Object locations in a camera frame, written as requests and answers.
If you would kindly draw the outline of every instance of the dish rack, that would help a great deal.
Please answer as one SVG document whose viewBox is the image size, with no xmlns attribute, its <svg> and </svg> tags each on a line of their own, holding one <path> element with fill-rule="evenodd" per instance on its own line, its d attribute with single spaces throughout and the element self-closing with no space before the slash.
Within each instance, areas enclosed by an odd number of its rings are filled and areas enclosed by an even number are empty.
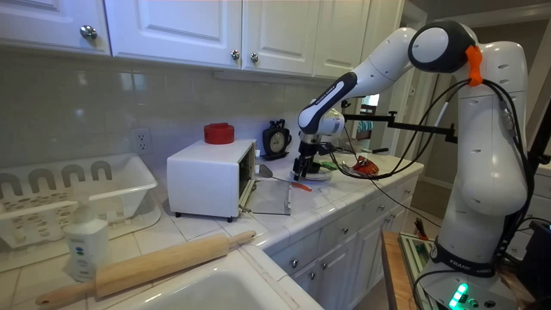
<svg viewBox="0 0 551 310">
<path fill-rule="evenodd" d="M 64 237 L 83 199 L 100 218 L 137 213 L 155 177 L 138 155 L 52 161 L 0 170 L 0 236 L 11 248 Z"/>
</svg>

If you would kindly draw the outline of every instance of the red lid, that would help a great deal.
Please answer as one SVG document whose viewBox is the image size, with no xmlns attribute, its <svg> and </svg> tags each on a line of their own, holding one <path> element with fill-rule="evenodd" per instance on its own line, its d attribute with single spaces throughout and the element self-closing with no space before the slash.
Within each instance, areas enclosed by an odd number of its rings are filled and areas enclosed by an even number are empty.
<svg viewBox="0 0 551 310">
<path fill-rule="evenodd" d="M 228 144 L 235 141 L 235 125 L 217 122 L 205 125 L 205 141 L 211 144 Z"/>
</svg>

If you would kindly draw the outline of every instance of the white tile countertop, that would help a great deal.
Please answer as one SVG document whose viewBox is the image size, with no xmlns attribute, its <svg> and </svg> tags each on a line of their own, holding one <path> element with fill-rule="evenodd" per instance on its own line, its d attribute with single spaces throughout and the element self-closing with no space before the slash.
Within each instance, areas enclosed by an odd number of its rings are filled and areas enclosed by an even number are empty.
<svg viewBox="0 0 551 310">
<path fill-rule="evenodd" d="M 388 155 L 369 155 L 369 158 L 379 165 L 381 172 L 391 170 L 398 161 L 397 156 Z M 288 179 L 291 161 L 293 158 L 288 156 L 283 160 L 267 161 L 267 165 L 274 170 L 274 175 Z M 390 179 L 378 180 L 378 184 L 381 187 L 386 187 L 393 182 L 400 182 L 409 175 L 421 174 L 421 170 L 422 165 L 414 163 L 405 172 L 397 174 Z M 257 237 L 252 244 L 242 246 L 240 253 L 243 253 L 252 263 L 255 263 L 255 267 L 264 273 L 266 279 L 276 282 L 278 292 L 290 303 L 290 308 L 321 306 L 279 265 L 276 265 L 273 258 L 264 253 L 264 249 L 269 248 L 271 251 L 276 251 L 278 248 L 291 244 L 293 241 L 309 234 L 309 230 L 317 229 L 324 222 L 335 218 L 335 213 L 338 213 L 338 210 L 378 191 L 378 187 L 371 180 L 350 179 L 340 172 L 333 172 L 333 177 L 329 180 L 304 180 L 314 191 L 290 187 L 288 201 L 291 206 L 291 215 L 262 215 L 247 211 L 242 213 L 242 217 L 235 222 L 228 222 L 226 218 L 212 217 L 174 217 L 169 211 L 166 172 L 157 170 L 155 175 L 159 180 L 159 187 L 152 191 L 152 194 L 161 201 L 164 208 L 161 220 L 147 229 L 111 239 L 107 263 L 123 261 L 209 234 L 223 232 L 226 236 L 235 236 L 238 232 L 255 229 Z M 37 296 L 75 282 L 64 272 L 68 261 L 69 254 L 61 254 L 35 265 L 2 272 L 0 308 L 38 308 L 35 304 Z M 164 280 L 168 279 L 143 284 L 140 287 L 100 301 L 90 296 L 88 299 L 81 299 L 66 308 L 109 308 L 116 303 L 121 303 L 123 299 L 159 285 Z"/>
</svg>

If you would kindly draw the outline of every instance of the wooden rolling pin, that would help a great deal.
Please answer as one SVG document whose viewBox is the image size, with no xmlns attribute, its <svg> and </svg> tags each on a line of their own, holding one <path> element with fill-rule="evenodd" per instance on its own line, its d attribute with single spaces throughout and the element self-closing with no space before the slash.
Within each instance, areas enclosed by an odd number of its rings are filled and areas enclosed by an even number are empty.
<svg viewBox="0 0 551 310">
<path fill-rule="evenodd" d="M 95 292 L 95 296 L 102 299 L 106 296 L 155 280 L 159 277 L 226 256 L 233 248 L 247 244 L 254 237 L 255 230 L 247 230 L 233 237 L 217 234 L 124 260 L 99 268 L 95 279 L 90 282 L 66 285 L 38 296 L 37 304 L 42 304 L 45 308 L 57 308 L 80 301 L 87 298 L 88 292 Z"/>
</svg>

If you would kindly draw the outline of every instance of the sink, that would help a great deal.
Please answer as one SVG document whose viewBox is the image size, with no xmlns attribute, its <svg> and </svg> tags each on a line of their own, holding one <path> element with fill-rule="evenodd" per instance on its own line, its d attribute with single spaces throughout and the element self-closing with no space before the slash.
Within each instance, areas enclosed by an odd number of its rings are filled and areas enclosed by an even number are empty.
<svg viewBox="0 0 551 310">
<path fill-rule="evenodd" d="M 228 256 L 176 275 L 143 291 L 112 310 L 285 310 L 295 308 L 283 299 L 276 287 L 238 249 Z"/>
</svg>

